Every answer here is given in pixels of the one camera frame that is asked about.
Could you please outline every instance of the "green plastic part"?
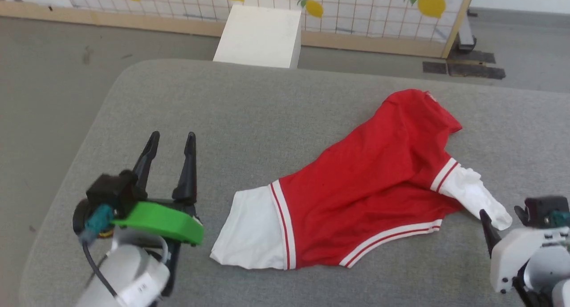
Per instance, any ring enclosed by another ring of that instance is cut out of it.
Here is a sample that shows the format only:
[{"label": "green plastic part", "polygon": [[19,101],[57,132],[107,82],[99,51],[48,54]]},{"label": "green plastic part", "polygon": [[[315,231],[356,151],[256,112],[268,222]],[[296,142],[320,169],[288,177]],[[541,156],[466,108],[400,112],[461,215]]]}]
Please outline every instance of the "green plastic part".
[{"label": "green plastic part", "polygon": [[204,239],[204,227],[197,219],[185,212],[152,202],[138,202],[127,218],[113,220],[112,224],[144,230],[193,245],[202,244]]}]

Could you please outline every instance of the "red fabric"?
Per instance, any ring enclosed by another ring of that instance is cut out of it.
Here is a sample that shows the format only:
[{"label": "red fabric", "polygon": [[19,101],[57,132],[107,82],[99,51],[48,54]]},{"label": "red fabric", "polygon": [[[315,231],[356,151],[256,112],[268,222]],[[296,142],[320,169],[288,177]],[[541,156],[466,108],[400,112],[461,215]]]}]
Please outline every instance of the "red fabric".
[{"label": "red fabric", "polygon": [[430,94],[396,92],[313,163],[279,179],[293,226],[295,267],[338,265],[383,230],[461,210],[455,199],[430,190],[450,160],[448,137],[460,129]]}]

